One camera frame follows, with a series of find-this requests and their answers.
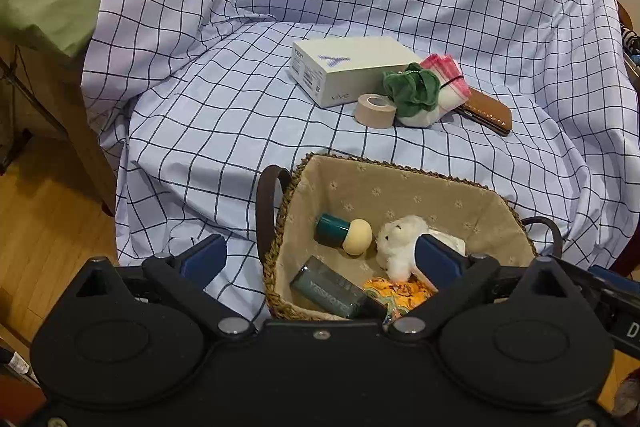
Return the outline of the orange mesh pouch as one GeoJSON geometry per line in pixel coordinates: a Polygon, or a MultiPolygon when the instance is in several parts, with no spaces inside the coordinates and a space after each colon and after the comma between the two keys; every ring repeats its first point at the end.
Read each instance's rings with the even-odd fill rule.
{"type": "Polygon", "coordinates": [[[414,275],[401,283],[375,277],[364,283],[362,289],[386,308],[386,321],[399,319],[436,294],[414,275]]]}

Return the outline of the white plush toy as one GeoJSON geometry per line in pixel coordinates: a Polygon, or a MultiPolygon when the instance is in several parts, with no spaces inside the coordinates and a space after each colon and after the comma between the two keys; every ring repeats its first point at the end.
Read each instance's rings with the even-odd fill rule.
{"type": "Polygon", "coordinates": [[[428,232],[428,225],[418,216],[406,216],[387,222],[376,236],[376,262],[393,283],[405,283],[416,274],[416,241],[428,232]]]}

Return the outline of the teal and cream sponge applicator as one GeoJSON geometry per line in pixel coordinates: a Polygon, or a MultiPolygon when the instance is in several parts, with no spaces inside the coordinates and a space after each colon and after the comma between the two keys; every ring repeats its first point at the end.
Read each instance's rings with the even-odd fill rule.
{"type": "Polygon", "coordinates": [[[341,249],[349,257],[360,257],[370,247],[373,232],[368,221],[343,219],[322,213],[314,228],[314,239],[321,245],[341,249]]]}

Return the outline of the black small device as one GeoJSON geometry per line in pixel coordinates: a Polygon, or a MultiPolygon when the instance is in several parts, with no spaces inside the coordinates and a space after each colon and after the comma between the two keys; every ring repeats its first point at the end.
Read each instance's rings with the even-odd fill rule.
{"type": "Polygon", "coordinates": [[[387,315],[386,306],[314,256],[297,272],[291,287],[323,311],[343,319],[383,321],[387,315]]]}

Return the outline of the woven basket beige lining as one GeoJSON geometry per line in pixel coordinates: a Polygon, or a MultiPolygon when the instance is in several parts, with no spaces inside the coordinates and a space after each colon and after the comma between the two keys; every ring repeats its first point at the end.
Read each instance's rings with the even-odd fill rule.
{"type": "Polygon", "coordinates": [[[537,254],[526,219],[483,185],[388,162],[309,154],[294,171],[269,166],[258,180],[257,248],[267,305],[276,319],[334,320],[334,313],[291,287],[311,256],[358,285],[382,277],[373,248],[350,257],[341,247],[316,241],[323,213],[367,221],[375,232],[416,215],[436,231],[463,239],[468,253],[491,255],[508,267],[526,267],[537,254]]]}

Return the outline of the brown leather wallet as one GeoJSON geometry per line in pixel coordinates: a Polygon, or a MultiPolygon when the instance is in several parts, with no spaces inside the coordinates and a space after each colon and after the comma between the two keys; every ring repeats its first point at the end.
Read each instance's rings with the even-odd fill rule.
{"type": "Polygon", "coordinates": [[[470,93],[469,100],[454,111],[498,135],[509,135],[512,130],[511,109],[496,98],[491,98],[491,96],[473,88],[470,89],[470,93]]]}

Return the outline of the beige tape roll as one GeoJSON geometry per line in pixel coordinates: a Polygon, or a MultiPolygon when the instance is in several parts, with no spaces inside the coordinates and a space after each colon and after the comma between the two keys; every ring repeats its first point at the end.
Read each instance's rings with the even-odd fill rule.
{"type": "Polygon", "coordinates": [[[366,93],[358,98],[354,117],[363,126],[387,129],[394,124],[396,110],[396,105],[386,96],[366,93]]]}

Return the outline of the pink white cloth bundle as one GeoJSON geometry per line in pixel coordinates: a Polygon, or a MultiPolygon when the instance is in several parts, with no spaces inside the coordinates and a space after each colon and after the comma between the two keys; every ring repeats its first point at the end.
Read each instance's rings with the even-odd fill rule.
{"type": "Polygon", "coordinates": [[[462,106],[471,98],[471,89],[466,83],[461,68],[450,55],[432,54],[420,63],[432,72],[439,81],[438,109],[446,114],[462,106]]]}

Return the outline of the green and white plush radish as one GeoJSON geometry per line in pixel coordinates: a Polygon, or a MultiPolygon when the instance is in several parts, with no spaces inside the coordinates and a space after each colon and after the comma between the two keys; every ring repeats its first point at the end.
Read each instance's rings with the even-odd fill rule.
{"type": "Polygon", "coordinates": [[[401,72],[386,72],[382,88],[404,126],[426,128],[436,121],[440,81],[434,72],[410,63],[401,72]]]}

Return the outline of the white phone box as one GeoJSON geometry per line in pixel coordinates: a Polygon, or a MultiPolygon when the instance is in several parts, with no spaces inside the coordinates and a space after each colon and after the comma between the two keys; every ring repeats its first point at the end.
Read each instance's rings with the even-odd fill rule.
{"type": "Polygon", "coordinates": [[[288,75],[321,108],[382,93],[386,72],[403,72],[422,58],[390,37],[342,37],[294,41],[288,75]]]}

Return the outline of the blue checked sheet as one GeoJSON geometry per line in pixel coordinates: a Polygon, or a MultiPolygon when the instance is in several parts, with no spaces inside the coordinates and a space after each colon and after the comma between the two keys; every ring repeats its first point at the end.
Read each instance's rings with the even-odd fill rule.
{"type": "Polygon", "coordinates": [[[228,244],[212,293],[267,317],[255,190],[267,166],[308,153],[468,179],[521,216],[552,219],[565,258],[608,267],[639,221],[639,114],[617,0],[101,0],[81,89],[116,169],[122,265],[228,244]],[[499,136],[458,115],[369,130],[322,109],[288,75],[292,44],[390,37],[448,54],[510,108],[499,136]]]}

